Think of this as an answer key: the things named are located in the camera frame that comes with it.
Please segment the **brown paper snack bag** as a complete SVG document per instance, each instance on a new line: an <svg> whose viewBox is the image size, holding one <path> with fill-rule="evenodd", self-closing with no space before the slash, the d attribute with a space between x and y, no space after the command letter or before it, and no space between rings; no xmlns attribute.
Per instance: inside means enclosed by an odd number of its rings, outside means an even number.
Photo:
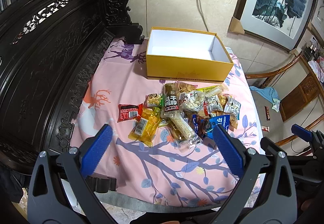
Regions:
<svg viewBox="0 0 324 224"><path fill-rule="evenodd" d="M230 115L230 125L233 129L237 129L238 127L238 120L235 116Z"/></svg>

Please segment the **blue silver nut packet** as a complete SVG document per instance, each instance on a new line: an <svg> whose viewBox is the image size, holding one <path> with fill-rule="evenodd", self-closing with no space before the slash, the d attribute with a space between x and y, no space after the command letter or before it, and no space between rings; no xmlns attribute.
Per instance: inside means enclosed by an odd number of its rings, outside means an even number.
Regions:
<svg viewBox="0 0 324 224"><path fill-rule="evenodd" d="M229 97L224 107L224 113L231 114L233 117L239 120L240 109L241 109L241 103L235 100L234 98Z"/></svg>

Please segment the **white label snack packet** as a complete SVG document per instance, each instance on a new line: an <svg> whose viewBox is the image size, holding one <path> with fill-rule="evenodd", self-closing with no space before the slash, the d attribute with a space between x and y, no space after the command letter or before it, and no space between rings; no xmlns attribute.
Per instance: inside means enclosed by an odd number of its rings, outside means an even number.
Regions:
<svg viewBox="0 0 324 224"><path fill-rule="evenodd" d="M215 111L223 111L224 110L221 105L218 95L212 95L210 97L205 97L203 107L204 107L205 115L210 115L212 112L215 112Z"/></svg>

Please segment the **red snack packet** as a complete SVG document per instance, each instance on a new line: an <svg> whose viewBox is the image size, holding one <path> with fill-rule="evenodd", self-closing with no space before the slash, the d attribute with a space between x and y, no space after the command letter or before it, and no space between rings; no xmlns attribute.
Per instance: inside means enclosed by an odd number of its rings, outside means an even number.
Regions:
<svg viewBox="0 0 324 224"><path fill-rule="evenodd" d="M119 116L118 122L127 120L137 120L139 121L142 116L143 104L133 105L133 104L119 104Z"/></svg>

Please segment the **yellow orange snack packet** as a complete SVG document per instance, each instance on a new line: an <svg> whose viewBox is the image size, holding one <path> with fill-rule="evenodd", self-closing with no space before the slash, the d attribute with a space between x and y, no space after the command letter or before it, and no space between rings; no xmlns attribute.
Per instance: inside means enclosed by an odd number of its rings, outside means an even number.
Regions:
<svg viewBox="0 0 324 224"><path fill-rule="evenodd" d="M153 138L160 122L161 117L159 111L144 108L139 122L131 131L128 138L138 140L146 146L152 147Z"/></svg>

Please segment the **white balls snack bag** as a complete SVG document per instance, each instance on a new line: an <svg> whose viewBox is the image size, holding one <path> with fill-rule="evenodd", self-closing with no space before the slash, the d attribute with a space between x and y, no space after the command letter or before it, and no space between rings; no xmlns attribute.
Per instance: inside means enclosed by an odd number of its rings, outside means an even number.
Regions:
<svg viewBox="0 0 324 224"><path fill-rule="evenodd" d="M193 90L184 95L180 108L184 111L198 112L204 104L205 93Z"/></svg>

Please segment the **brown tofu stick packet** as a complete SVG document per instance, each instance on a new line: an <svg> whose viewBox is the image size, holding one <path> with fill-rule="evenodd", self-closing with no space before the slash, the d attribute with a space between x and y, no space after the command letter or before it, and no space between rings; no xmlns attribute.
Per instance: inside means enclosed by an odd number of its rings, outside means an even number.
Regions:
<svg viewBox="0 0 324 224"><path fill-rule="evenodd" d="M168 83L162 90L162 118L172 118L180 113L180 107L177 98L177 87L175 83Z"/></svg>

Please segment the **dark red packet on chair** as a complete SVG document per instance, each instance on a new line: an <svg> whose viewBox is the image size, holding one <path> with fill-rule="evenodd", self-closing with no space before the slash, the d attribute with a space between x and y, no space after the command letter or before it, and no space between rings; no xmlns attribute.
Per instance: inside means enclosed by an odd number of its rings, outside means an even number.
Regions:
<svg viewBox="0 0 324 224"><path fill-rule="evenodd" d="M268 106L265 106L265 115L266 115L266 120L270 121L271 120L271 118L270 118L270 110L269 110Z"/></svg>

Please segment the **blue cloth on chair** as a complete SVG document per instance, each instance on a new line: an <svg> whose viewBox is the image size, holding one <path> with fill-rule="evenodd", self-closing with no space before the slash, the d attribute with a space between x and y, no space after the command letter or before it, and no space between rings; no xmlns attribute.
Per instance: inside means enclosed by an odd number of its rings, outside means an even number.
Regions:
<svg viewBox="0 0 324 224"><path fill-rule="evenodd" d="M255 91L272 104L280 102L277 91L272 87L258 88L255 86L250 86L249 88L251 91Z"/></svg>

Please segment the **pink floral tablecloth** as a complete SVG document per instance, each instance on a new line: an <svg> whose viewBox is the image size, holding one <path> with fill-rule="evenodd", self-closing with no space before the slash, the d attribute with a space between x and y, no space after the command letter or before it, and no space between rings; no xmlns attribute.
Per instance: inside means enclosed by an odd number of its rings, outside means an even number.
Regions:
<svg viewBox="0 0 324 224"><path fill-rule="evenodd" d="M73 147L108 124L113 139L96 172L117 180L120 194L152 204L200 207L220 204L238 182L213 140L181 147L167 127L157 129L152 146L130 139L135 120L119 121L120 104L142 104L160 93L163 80L146 78L146 45L117 39L105 52L73 120Z"/></svg>

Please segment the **yellow green long packet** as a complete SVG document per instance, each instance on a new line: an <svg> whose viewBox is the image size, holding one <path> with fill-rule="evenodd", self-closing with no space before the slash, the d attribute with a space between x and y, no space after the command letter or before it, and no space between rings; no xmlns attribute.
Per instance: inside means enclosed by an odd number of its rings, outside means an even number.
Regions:
<svg viewBox="0 0 324 224"><path fill-rule="evenodd" d="M222 85L214 85L197 89L197 91L203 92L205 97L212 97L213 95L221 94L223 90L224 88L222 87Z"/></svg>

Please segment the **cartoon green snack packet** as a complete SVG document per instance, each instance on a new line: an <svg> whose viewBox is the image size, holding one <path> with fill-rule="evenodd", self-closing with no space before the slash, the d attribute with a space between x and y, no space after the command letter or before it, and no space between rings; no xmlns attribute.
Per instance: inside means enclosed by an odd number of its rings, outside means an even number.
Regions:
<svg viewBox="0 0 324 224"><path fill-rule="evenodd" d="M162 102L162 94L161 93L151 93L146 96L146 100L144 105L146 108L160 108Z"/></svg>

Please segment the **framed lotus painting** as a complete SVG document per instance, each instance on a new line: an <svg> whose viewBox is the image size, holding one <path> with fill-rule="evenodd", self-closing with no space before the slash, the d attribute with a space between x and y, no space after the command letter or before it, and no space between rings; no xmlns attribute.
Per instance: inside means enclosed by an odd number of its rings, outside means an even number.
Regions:
<svg viewBox="0 0 324 224"><path fill-rule="evenodd" d="M317 0L238 0L229 31L291 51L297 48Z"/></svg>

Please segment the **yellow cardboard shoe box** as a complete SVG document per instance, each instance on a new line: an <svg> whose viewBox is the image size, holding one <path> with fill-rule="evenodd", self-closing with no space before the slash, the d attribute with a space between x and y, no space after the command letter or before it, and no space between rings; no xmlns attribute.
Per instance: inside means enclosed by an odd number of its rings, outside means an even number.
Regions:
<svg viewBox="0 0 324 224"><path fill-rule="evenodd" d="M151 28L146 51L149 79L222 83L233 65L216 33Z"/></svg>

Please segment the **dark carved wooden sofa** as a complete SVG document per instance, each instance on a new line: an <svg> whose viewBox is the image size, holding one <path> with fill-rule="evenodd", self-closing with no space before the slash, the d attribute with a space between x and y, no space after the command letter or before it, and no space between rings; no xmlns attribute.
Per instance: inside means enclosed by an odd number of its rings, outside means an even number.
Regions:
<svg viewBox="0 0 324 224"><path fill-rule="evenodd" d="M30 175L68 150L71 120L115 38L143 42L129 0L1 0L1 163Z"/></svg>

